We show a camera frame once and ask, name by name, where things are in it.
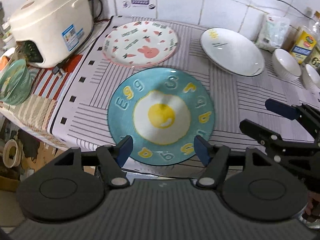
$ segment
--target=rice cooker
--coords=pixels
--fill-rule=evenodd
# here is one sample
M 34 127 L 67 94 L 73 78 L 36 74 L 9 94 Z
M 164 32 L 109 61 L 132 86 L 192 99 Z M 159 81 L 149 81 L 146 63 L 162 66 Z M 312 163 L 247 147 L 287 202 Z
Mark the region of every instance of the rice cooker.
M 93 26 L 88 0 L 27 0 L 9 19 L 31 65 L 51 68 L 73 53 Z

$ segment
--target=fried egg print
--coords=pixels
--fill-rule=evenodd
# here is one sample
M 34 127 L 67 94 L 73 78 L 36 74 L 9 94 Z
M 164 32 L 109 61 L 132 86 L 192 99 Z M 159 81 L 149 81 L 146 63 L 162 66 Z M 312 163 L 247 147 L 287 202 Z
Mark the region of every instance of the fried egg print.
M 136 103 L 133 123 L 137 133 L 145 140 L 168 145 L 187 134 L 191 114 L 180 97 L 152 90 Z

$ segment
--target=red striped cloth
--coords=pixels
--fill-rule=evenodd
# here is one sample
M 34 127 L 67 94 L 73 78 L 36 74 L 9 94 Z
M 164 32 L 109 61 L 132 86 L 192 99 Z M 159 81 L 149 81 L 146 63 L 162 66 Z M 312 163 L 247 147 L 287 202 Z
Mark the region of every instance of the red striped cloth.
M 74 55 L 66 63 L 63 69 L 66 71 L 62 78 L 53 75 L 51 69 L 39 69 L 30 67 L 29 71 L 33 78 L 32 93 L 44 98 L 57 100 L 70 74 L 80 62 L 82 55 Z

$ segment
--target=green bowl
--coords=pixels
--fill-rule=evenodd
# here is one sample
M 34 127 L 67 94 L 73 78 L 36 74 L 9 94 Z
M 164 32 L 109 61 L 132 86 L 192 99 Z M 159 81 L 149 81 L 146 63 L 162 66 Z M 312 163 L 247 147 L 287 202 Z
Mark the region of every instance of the green bowl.
M 31 91 L 32 80 L 26 67 L 26 61 L 14 61 L 0 78 L 0 101 L 9 105 L 18 105 L 27 99 Z

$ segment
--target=tablecloth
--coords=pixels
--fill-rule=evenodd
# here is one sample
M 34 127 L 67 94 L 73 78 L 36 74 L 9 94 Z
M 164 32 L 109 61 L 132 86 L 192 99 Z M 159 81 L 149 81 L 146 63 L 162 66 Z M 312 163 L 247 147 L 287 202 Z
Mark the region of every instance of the tablecloth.
M 108 23 L 104 21 L 95 24 L 93 33 L 88 41 L 79 49 L 63 67 L 66 71 L 62 78 L 53 75 L 51 69 L 28 67 L 32 78 L 30 96 L 22 104 L 11 106 L 0 103 L 0 112 L 11 122 L 36 138 L 54 147 L 66 150 L 68 146 L 47 131 L 53 109 L 56 106 L 63 88 L 72 77 L 72 72 L 80 61 L 82 54 L 104 30 Z
M 107 109 L 110 98 L 119 84 L 132 74 L 145 68 L 126 68 L 104 59 L 101 52 L 105 37 L 123 24 L 155 19 L 143 17 L 113 17 L 103 33 L 92 44 L 69 79 L 57 101 L 49 121 L 48 131 L 69 146 L 95 150 L 104 144 L 114 144 L 108 127 Z M 320 96 L 303 88 L 300 80 L 281 80 L 274 72 L 271 53 L 261 51 L 266 69 L 256 77 L 231 75 L 211 62 L 200 45 L 200 35 L 206 30 L 198 25 L 158 21 L 171 27 L 179 37 L 175 54 L 158 64 L 180 69 L 194 76 L 205 87 L 214 102 L 216 121 L 209 142 L 223 143 L 234 150 L 247 146 L 263 147 L 241 133 L 239 123 L 247 118 L 296 141 L 313 141 L 313 138 L 296 121 L 290 121 L 269 112 L 264 106 L 268 98 L 289 105 L 307 103 L 320 107 Z M 156 167 L 129 158 L 124 169 L 168 177 L 197 178 L 203 166 L 194 156 L 173 166 Z

